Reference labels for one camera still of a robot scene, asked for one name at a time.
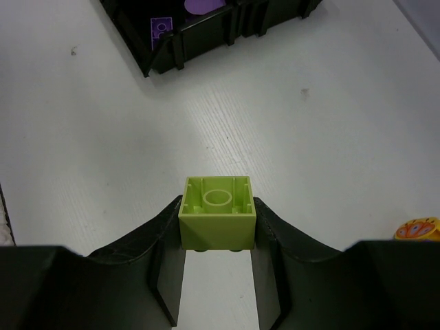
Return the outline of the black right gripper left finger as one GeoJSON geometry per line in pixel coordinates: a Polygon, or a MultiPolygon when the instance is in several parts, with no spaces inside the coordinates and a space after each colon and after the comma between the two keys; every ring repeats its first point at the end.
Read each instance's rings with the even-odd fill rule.
{"type": "Polygon", "coordinates": [[[186,258],[181,201],[88,256],[55,245],[1,248],[1,328],[175,327],[186,258]]]}

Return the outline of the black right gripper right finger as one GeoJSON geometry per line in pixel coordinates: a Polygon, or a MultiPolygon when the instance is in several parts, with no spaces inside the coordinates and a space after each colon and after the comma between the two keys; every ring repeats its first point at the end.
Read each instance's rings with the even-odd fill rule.
{"type": "Polygon", "coordinates": [[[261,329],[438,329],[439,244],[359,241],[338,251],[255,199],[261,329]]]}

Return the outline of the orange round lego piece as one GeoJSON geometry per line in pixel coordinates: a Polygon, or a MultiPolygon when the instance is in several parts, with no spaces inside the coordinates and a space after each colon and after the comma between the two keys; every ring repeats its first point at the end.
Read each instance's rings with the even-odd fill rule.
{"type": "Polygon", "coordinates": [[[413,219],[399,226],[393,236],[396,240],[439,241],[439,219],[413,219]]]}

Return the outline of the yellow green lego brick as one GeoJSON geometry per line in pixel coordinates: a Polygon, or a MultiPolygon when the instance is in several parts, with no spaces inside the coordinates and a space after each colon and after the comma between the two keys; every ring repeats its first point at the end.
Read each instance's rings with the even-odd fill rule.
{"type": "Polygon", "coordinates": [[[178,218],[185,250],[252,250],[256,208],[250,178],[188,177],[178,218]]]}

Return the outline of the purple 2x4 lego brick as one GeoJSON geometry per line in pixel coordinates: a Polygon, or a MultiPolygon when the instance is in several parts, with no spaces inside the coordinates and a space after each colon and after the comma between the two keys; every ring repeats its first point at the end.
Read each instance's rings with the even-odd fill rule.
{"type": "Polygon", "coordinates": [[[151,24],[151,49],[154,50],[158,44],[161,35],[173,30],[173,18],[166,17],[153,17],[150,19],[151,24]]]}

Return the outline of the purple round paw lego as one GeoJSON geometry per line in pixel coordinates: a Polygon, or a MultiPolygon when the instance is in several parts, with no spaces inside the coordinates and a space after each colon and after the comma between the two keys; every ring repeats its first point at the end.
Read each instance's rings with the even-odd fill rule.
{"type": "Polygon", "coordinates": [[[185,10],[192,15],[205,15],[226,5],[225,0],[185,0],[185,10]]]}

